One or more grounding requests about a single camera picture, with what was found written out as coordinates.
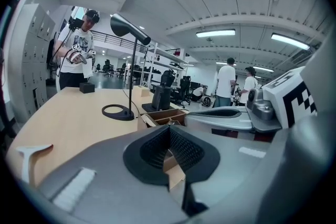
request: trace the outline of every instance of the fluorescent light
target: fluorescent light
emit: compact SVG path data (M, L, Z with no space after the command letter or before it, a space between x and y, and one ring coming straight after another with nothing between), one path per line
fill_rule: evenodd
M263 71L274 72L274 70L263 68L263 67L254 67L254 68L260 69L260 70L263 70Z
M206 32L198 32L196 33L197 37L214 37L214 36L234 36L236 34L236 30L214 30L214 31L206 31Z
M218 65L227 65L227 63L225 63L225 62L216 62L216 64L218 64Z
M282 36L282 35L278 35L278 34L272 34L271 39L282 41L282 42L294 45L294 46L296 46L296 47L298 47L300 49L303 49L303 50L308 50L310 48L305 43L302 43L302 42L297 41L295 39L292 39L292 38L289 38L289 37L285 37L285 36Z

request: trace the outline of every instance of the black lamp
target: black lamp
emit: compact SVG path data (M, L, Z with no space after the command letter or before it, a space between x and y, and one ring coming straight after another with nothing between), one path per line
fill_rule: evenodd
M149 42L151 42L151 38L147 36L143 31L137 29L133 24L131 24L129 21L127 21L124 17L122 17L119 14L113 14L111 17L111 29L112 31L118 36L122 37L126 34L132 34L135 37L134 41L134 49L133 49L133 55L132 55L132 64L131 64L131 75L130 75L130 93L129 93L129 107L127 108L124 105L120 104L110 104L106 105L102 108L101 112L103 115L120 121L131 121L134 119L134 113L131 110L132 105L132 86L133 86L133 65L134 65L134 58L135 58L135 51L136 51L136 45L138 43L138 40L143 43L144 45L148 45ZM117 107L121 108L122 111L117 113L108 113L105 111L106 108L110 107Z

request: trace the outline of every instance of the man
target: man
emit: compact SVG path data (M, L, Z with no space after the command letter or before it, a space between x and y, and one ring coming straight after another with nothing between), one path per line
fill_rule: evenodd
M239 94L241 94L239 105L242 106L246 105L250 90L255 89L258 86L258 81L254 77L256 75L256 70L253 67L247 67L245 70L247 71L247 78L245 80L244 89L239 91Z
M236 70L233 65L235 59L228 58L227 65L223 66L218 73L218 88L216 91L216 100L214 108L220 106L230 106L231 103L231 85L236 85Z
M193 102L197 102L199 99L202 98L202 96L206 93L206 87L201 86L198 87L197 89L195 89L193 91L193 93L191 94L191 100Z
M84 21L80 29L72 32L69 27L65 27L58 37L54 50L57 51L57 56L61 57L61 70L59 72L59 86L62 90L65 87L79 87L82 82L87 82L84 78L83 66L81 56L71 57L74 55L73 51L69 51L73 45L79 44L81 48L81 55L87 59L88 52L93 50L93 35L90 29L95 22L99 20L99 15L95 10L89 10L85 13L82 20Z

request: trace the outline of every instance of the white shirt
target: white shirt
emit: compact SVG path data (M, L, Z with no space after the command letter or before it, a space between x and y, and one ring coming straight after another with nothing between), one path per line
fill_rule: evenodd
M65 48L71 49L71 47L75 44L79 44L82 51L81 54L85 59L88 58L88 51L93 49L93 35L90 31L84 32L82 29L76 29L72 32L69 27L64 27L61 34L57 40L64 41L70 31L70 34L67 38L67 42L65 44ZM64 60L61 72L63 73L83 73L83 63L69 63L67 59Z
M195 89L193 91L193 95L195 96L201 96L203 94L203 88L202 87L198 87L197 89Z
M258 85L258 81L255 77L247 77L245 80L244 90L247 90L247 92L242 93L240 97L240 103L246 104L248 99L248 94L250 90L256 88Z
M236 70L232 66L223 66L218 73L218 88L216 94L231 98L231 80L236 80Z

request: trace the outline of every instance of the railing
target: railing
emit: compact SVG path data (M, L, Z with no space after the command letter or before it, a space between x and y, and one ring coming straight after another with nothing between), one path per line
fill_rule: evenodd
M101 41L101 42L105 42L105 43L109 43L109 44L113 44L116 46L121 46L124 48L128 48L133 50L134 48L134 42L131 42L129 40L120 38L120 37L115 37L115 36L111 36L108 34L104 34L101 32L97 32L97 31L91 31L93 34L93 39L97 40L97 41ZM146 46L143 44L137 44L137 51L142 52L143 54L146 53Z

